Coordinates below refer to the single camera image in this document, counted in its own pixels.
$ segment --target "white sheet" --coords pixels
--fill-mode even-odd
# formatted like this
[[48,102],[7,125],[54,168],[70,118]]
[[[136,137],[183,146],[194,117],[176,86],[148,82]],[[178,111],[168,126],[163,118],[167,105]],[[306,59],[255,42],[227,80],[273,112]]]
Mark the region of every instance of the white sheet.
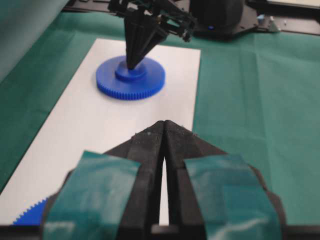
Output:
[[271,3],[292,4],[305,7],[320,7],[320,0],[268,0]]
[[84,150],[103,153],[158,120],[192,129],[200,50],[155,47],[148,57],[164,67],[164,88],[147,99],[123,101],[99,92],[95,73],[125,49],[124,41],[94,42],[0,195],[0,225],[56,192]]

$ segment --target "table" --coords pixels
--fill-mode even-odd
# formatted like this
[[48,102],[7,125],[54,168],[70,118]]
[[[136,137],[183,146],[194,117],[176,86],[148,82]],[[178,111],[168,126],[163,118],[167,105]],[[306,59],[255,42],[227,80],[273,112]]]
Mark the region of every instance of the table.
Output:
[[[60,13],[0,83],[0,189],[96,38],[123,40],[122,20]],[[202,51],[193,131],[260,169],[288,224],[319,224],[320,38],[170,36],[163,44]]]

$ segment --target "partial blue gear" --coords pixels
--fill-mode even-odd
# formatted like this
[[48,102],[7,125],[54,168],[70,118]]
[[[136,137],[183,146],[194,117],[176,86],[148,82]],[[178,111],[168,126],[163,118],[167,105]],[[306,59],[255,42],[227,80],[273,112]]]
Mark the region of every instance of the partial blue gear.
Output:
[[47,199],[44,199],[34,206],[29,207],[23,214],[21,214],[14,222],[15,226],[25,225],[40,225],[42,214],[46,206]]
[[121,100],[151,97],[163,88],[165,78],[164,68],[147,57],[133,70],[127,68],[126,56],[118,56],[102,63],[96,71],[98,89]]

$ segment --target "robotic arm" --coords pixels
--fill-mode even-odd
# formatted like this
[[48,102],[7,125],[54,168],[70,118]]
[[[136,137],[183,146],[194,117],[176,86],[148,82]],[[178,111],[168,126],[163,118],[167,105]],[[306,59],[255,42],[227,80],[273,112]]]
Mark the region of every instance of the robotic arm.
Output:
[[169,34],[189,42],[196,20],[172,0],[111,0],[108,9],[124,18],[126,63],[134,69]]

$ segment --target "green tape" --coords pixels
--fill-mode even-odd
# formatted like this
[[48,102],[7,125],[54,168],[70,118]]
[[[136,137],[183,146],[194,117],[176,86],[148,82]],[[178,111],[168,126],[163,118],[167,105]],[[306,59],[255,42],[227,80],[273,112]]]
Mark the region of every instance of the green tape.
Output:
[[185,161],[208,240],[281,240],[278,215],[238,155]]
[[140,164],[84,152],[49,212],[44,240],[114,240]]

